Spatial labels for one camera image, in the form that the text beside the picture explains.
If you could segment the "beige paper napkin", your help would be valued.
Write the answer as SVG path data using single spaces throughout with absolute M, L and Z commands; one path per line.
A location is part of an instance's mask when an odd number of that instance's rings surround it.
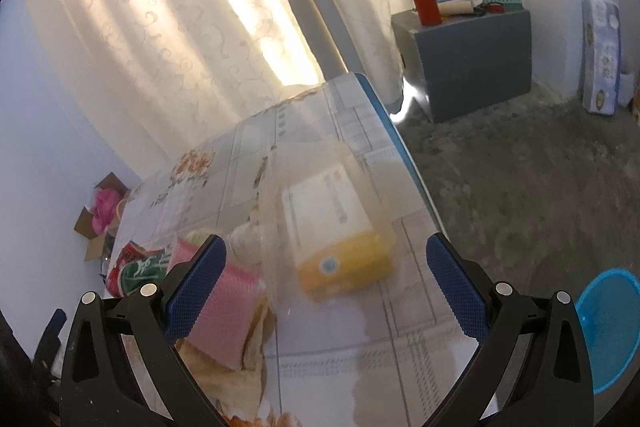
M 228 369 L 195 348 L 188 340 L 176 344 L 196 383 L 231 426 L 273 426 L 271 407 L 265 410 L 265 361 L 262 345 L 272 329 L 272 313 L 267 298 L 258 301 L 243 348 L 241 367 Z

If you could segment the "blue plastic trash basin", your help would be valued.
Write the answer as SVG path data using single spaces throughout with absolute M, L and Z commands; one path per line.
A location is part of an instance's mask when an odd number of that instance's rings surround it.
M 639 281 L 627 270 L 606 270 L 587 285 L 575 308 L 598 395 L 620 379 L 639 349 Z

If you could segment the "red green snack wrapper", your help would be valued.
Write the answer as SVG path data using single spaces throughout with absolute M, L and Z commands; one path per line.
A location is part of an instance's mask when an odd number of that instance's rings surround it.
M 106 291 L 115 298 L 129 296 L 145 284 L 158 284 L 168 271 L 170 254 L 165 248 L 148 251 L 129 242 L 120 251 L 106 277 Z

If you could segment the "pink sponge cloth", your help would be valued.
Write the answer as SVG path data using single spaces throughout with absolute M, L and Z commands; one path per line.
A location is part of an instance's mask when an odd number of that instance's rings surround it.
M 248 369 L 250 337 L 265 297 L 258 275 L 227 262 L 186 340 L 226 369 Z

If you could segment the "brown cardboard box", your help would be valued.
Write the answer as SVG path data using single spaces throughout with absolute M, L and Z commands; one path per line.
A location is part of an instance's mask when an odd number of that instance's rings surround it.
M 74 226 L 74 231 L 88 241 L 85 262 L 111 254 L 128 195 L 129 188 L 112 172 L 91 190 Z

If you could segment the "pink plastic bag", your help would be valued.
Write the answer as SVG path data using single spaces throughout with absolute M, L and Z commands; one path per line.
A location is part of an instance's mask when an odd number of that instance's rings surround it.
M 115 230 L 119 226 L 119 208 L 124 196 L 114 188 L 98 188 L 94 193 L 91 209 L 91 225 L 96 235 L 108 230 Z

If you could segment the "yellow white carton box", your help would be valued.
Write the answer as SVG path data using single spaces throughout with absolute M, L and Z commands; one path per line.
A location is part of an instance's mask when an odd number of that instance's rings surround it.
M 296 282 L 314 301 L 359 291 L 395 269 L 396 235 L 360 169 L 327 165 L 282 188 Z

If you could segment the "clear plastic container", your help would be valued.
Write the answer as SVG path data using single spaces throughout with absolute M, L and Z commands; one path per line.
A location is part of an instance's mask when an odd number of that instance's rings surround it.
M 392 275 L 396 234 L 370 174 L 340 141 L 280 143 L 268 153 L 255 213 L 273 306 L 315 303 Z

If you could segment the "floral tablecloth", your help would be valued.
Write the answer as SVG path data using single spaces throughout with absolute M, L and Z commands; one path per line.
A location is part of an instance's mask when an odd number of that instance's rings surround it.
M 177 348 L 242 426 L 420 426 L 470 361 L 427 268 L 430 196 L 369 81 L 323 83 L 184 153 L 131 192 L 117 248 L 227 265 Z

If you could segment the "dark grey cabinet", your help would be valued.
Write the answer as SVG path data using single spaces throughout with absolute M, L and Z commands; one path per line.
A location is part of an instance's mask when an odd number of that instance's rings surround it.
M 532 87 L 532 24 L 524 9 L 453 16 L 422 26 L 392 16 L 405 80 L 435 124 L 526 94 Z

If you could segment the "left lace curtain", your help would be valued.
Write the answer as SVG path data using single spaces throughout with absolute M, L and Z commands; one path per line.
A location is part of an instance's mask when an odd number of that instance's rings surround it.
M 293 0 L 27 0 L 65 92 L 137 176 L 324 83 Z

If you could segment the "tissue roll multipack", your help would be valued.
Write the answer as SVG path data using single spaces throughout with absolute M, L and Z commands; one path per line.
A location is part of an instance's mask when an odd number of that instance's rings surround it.
M 613 116 L 620 92 L 620 10 L 611 0 L 582 0 L 584 79 L 582 106 Z

